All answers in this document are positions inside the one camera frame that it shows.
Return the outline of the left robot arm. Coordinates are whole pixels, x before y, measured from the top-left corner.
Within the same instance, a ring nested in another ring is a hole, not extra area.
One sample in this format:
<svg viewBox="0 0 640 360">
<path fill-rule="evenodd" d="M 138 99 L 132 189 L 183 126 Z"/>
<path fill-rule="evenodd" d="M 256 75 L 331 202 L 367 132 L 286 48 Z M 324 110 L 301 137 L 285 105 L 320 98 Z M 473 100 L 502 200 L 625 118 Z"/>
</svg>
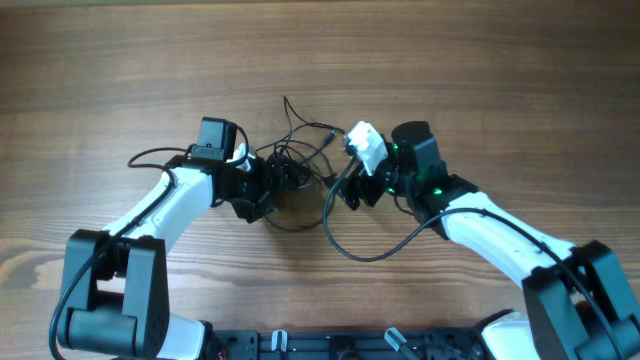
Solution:
<svg viewBox="0 0 640 360">
<path fill-rule="evenodd" d="M 225 359 L 210 323 L 170 310 L 167 255 L 190 224 L 228 203 L 253 223 L 273 212 L 274 195 L 312 177 L 300 159 L 278 150 L 255 156 L 245 130 L 205 117 L 198 139 L 160 165 L 157 185 L 101 230 L 79 229 L 64 256 L 59 301 L 49 325 L 51 356 L 63 349 L 116 359 Z"/>
</svg>

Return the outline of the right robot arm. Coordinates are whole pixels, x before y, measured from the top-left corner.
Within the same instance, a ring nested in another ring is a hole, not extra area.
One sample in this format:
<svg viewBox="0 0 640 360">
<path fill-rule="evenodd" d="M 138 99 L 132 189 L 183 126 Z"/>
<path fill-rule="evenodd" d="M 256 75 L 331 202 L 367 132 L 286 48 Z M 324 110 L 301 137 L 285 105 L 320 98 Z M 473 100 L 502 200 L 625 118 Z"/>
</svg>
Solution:
<svg viewBox="0 0 640 360">
<path fill-rule="evenodd" d="M 462 245 L 510 278 L 524 313 L 508 310 L 479 327 L 491 359 L 629 359 L 639 352 L 639 302 L 612 249 L 578 246 L 541 232 L 447 170 L 425 121 L 403 123 L 385 139 L 360 121 L 344 135 L 351 160 L 323 207 L 352 210 L 385 194 L 405 199 L 421 230 Z"/>
</svg>

